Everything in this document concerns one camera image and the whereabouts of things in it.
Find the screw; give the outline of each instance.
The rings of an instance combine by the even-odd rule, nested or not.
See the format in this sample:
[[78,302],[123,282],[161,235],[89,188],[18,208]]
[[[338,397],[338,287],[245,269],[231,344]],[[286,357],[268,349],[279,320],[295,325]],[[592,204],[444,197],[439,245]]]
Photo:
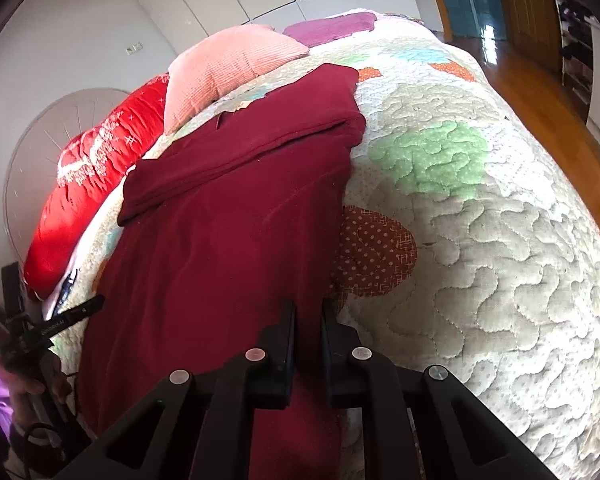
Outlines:
[[359,346],[351,351],[351,355],[358,361],[366,361],[371,357],[371,350],[366,346]]
[[262,361],[265,355],[267,355],[267,353],[262,348],[252,348],[251,350],[247,350],[244,354],[247,361]]
[[433,365],[429,368],[429,377],[436,381],[444,381],[449,377],[449,371],[443,366]]
[[186,370],[174,370],[169,376],[173,384],[184,384],[189,380],[189,372]]

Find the folded blanket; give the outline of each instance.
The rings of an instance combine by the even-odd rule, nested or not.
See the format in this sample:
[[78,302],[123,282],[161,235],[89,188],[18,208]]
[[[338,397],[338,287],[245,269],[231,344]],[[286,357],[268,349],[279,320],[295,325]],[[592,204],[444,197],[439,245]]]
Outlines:
[[334,479],[340,430],[326,404],[320,304],[328,294],[365,119],[355,69],[324,64],[222,113],[128,176],[125,225],[84,335],[85,420],[106,430],[176,368],[197,374],[249,349],[298,308],[291,406],[256,412],[252,480]]
[[361,30],[374,30],[376,15],[372,12],[355,12],[344,16],[309,20],[289,25],[284,35],[308,47],[346,38]]

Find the orange patch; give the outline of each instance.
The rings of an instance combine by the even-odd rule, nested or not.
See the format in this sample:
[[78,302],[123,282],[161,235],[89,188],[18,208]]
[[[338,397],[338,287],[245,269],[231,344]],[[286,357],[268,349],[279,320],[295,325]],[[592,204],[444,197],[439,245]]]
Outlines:
[[358,82],[359,83],[362,83],[363,81],[366,81],[367,79],[372,79],[375,77],[382,77],[382,74],[380,73],[380,71],[377,68],[368,66],[366,68],[361,68],[360,70],[358,70]]
[[469,81],[471,83],[475,82],[474,75],[469,72],[464,66],[458,65],[455,61],[451,63],[429,63],[436,70],[440,70],[440,72],[446,72],[451,75],[455,75],[456,77],[462,78],[465,81]]
[[382,296],[411,274],[418,248],[411,232],[381,213],[344,207],[334,287],[356,296]]

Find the wooden floor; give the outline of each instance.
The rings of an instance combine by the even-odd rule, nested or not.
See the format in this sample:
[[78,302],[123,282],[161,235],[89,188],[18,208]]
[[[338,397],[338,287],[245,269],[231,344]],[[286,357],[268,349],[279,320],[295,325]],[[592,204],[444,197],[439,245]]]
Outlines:
[[506,41],[458,38],[489,82],[558,163],[600,226],[600,146],[574,111],[557,76]]

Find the red pillow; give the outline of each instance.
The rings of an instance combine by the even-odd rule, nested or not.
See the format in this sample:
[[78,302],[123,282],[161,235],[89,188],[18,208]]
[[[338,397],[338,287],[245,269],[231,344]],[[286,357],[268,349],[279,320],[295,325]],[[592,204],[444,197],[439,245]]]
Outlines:
[[24,263],[30,293],[47,298],[91,219],[164,131],[168,74],[127,97],[98,126],[69,142],[58,161],[58,187],[46,199]]

